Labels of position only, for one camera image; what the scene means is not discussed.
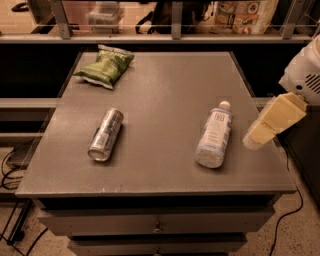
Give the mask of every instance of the black cable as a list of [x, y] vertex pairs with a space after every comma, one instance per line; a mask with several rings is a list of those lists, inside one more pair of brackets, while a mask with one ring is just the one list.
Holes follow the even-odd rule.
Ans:
[[[15, 189], [17, 189], [21, 179], [23, 178], [23, 176], [18, 176], [18, 177], [14, 177], [14, 178], [9, 176], [10, 174], [12, 174], [12, 173], [14, 173], [16, 171], [19, 171], [19, 168], [11, 169], [9, 172], [5, 173], [4, 176], [2, 177], [0, 187], [5, 188], [6, 190], [15, 190]], [[5, 183], [6, 179], [14, 179], [15, 181], [11, 181], [11, 182]]]
[[[284, 150], [285, 150], [286, 155], [287, 155], [287, 170], [290, 172], [290, 169], [289, 169], [289, 153], [288, 153], [288, 151], [287, 151], [287, 149], [286, 149], [285, 147], [284, 147]], [[293, 211], [291, 211], [291, 212], [288, 212], [288, 213], [282, 215], [282, 216], [278, 219], [277, 224], [276, 224], [276, 228], [275, 228], [274, 240], [273, 240], [273, 244], [272, 244], [272, 246], [271, 246], [271, 251], [270, 251], [270, 253], [269, 253], [269, 256], [272, 255], [272, 253], [273, 253], [273, 251], [274, 251], [274, 248], [276, 247], [277, 235], [278, 235], [278, 227], [279, 227], [279, 224], [280, 224], [281, 220], [282, 220], [283, 218], [291, 215], [291, 214], [297, 213], [297, 212], [300, 211], [300, 210], [302, 209], [302, 207], [303, 207], [303, 197], [302, 197], [301, 192], [300, 192], [300, 190], [298, 189], [298, 186], [297, 186], [297, 185], [296, 185], [296, 188], [297, 188], [297, 192], [298, 192], [298, 194], [299, 194], [299, 196], [300, 196], [300, 202], [301, 202], [301, 203], [300, 203], [300, 206], [299, 206], [296, 210], [293, 210]]]
[[[14, 190], [14, 189], [17, 189], [17, 188], [18, 188], [19, 183], [20, 183], [20, 180], [16, 180], [16, 179], [22, 179], [23, 176], [9, 177], [9, 175], [10, 175], [11, 173], [15, 172], [15, 171], [18, 171], [19, 168], [17, 167], [17, 168], [11, 169], [8, 173], [5, 173], [5, 172], [4, 172], [4, 163], [5, 163], [6, 159], [11, 156], [11, 154], [13, 154], [13, 153], [14, 153], [15, 151], [17, 151], [19, 148], [25, 146], [26, 144], [28, 144], [28, 143], [30, 143], [30, 142], [32, 142], [32, 141], [34, 141], [34, 139], [29, 140], [29, 141], [23, 143], [22, 145], [14, 148], [13, 150], [11, 150], [11, 151], [2, 159], [1, 172], [2, 172], [3, 177], [2, 177], [2, 179], [1, 179], [0, 188], [3, 187], [3, 188], [5, 188], [5, 189], [7, 189], [7, 190]], [[15, 179], [15, 181], [5, 183], [6, 179]]]
[[[2, 234], [0, 234], [0, 237], [3, 238], [4, 241], [6, 241], [7, 243], [9, 242]], [[13, 244], [10, 245], [13, 249], [15, 249], [18, 253], [20, 253], [22, 256], [26, 256], [23, 254], [23, 252], [21, 252], [17, 247], [15, 247]]]
[[17, 207], [18, 207], [18, 204], [19, 204], [19, 201], [17, 201], [17, 202], [14, 204], [14, 207], [13, 207], [13, 209], [12, 209], [12, 211], [11, 211], [11, 214], [10, 214], [10, 216], [9, 216], [9, 219], [8, 219], [6, 225], [4, 226], [1, 234], [4, 234], [4, 233], [7, 231], [7, 228], [8, 228], [8, 226], [9, 226], [9, 223], [10, 223], [12, 217], [13, 217], [14, 212], [16, 211], [16, 209], [17, 209]]
[[[36, 246], [36, 244], [38, 243], [38, 241], [40, 240], [40, 238], [48, 231], [48, 228], [45, 228], [38, 236], [37, 238], [33, 241], [33, 243], [31, 244], [31, 246], [29, 247], [29, 250], [27, 251], [26, 254], [23, 254], [19, 248], [17, 248], [16, 246], [14, 246], [13, 244], [8, 244], [9, 246], [13, 247], [18, 253], [20, 253], [22, 256], [29, 256], [31, 251], [33, 250], [33, 248]], [[7, 243], [8, 240], [2, 235], [0, 234], [0, 238], [3, 238]]]

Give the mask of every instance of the drawer handle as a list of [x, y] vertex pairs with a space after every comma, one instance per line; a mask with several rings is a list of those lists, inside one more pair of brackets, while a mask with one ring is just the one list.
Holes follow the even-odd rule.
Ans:
[[155, 226], [155, 228], [153, 229], [152, 232], [158, 234], [158, 233], [161, 233], [162, 231], [163, 231], [163, 229], [160, 228], [160, 223], [157, 222], [157, 223], [156, 223], [156, 226]]

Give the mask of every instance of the snack bag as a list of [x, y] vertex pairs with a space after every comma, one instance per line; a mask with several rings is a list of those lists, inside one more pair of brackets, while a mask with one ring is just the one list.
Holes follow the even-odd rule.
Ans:
[[112, 90], [133, 59], [134, 54], [130, 51], [99, 45], [96, 62], [80, 68], [73, 75]]

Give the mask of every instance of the drawer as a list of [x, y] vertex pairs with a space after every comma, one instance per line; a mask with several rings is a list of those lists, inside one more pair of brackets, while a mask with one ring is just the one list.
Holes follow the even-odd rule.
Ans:
[[53, 210], [39, 220], [55, 235], [97, 236], [183, 233], [246, 233], [257, 231], [274, 210], [175, 209]]
[[237, 251], [246, 243], [243, 235], [133, 236], [70, 241], [78, 256], [100, 255], [197, 255]]

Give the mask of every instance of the table top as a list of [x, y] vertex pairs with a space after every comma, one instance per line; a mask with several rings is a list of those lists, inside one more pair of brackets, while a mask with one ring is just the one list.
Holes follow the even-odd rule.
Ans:
[[[95, 61], [85, 52], [80, 67]], [[195, 161], [209, 111], [228, 100], [234, 114], [222, 167]], [[111, 158], [88, 147], [108, 108], [124, 121]], [[293, 192], [273, 142], [250, 151], [242, 138], [258, 111], [228, 52], [137, 52], [114, 90], [72, 77], [41, 139], [18, 197], [216, 195]]]

